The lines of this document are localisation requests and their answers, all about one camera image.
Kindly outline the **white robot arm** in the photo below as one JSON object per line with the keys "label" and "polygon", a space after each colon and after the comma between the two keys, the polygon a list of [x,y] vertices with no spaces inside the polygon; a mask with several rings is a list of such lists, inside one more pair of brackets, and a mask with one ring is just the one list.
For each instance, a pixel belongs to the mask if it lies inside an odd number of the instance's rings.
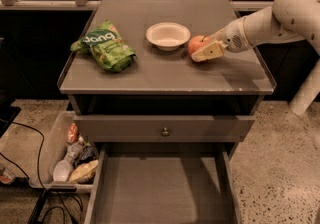
{"label": "white robot arm", "polygon": [[307,40],[320,55],[320,0],[274,0],[271,6],[238,18],[212,35],[190,39],[188,53],[197,63],[240,53],[265,43]]}

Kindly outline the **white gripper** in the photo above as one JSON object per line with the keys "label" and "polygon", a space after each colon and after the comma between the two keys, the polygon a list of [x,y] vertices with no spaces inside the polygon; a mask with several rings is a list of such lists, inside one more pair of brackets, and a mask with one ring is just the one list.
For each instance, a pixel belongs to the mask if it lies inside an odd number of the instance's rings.
{"label": "white gripper", "polygon": [[222,57],[225,49],[239,53],[252,48],[244,30],[244,22],[245,17],[233,20],[210,36],[212,40],[217,41],[211,41],[200,48],[200,51],[205,53],[207,60]]}

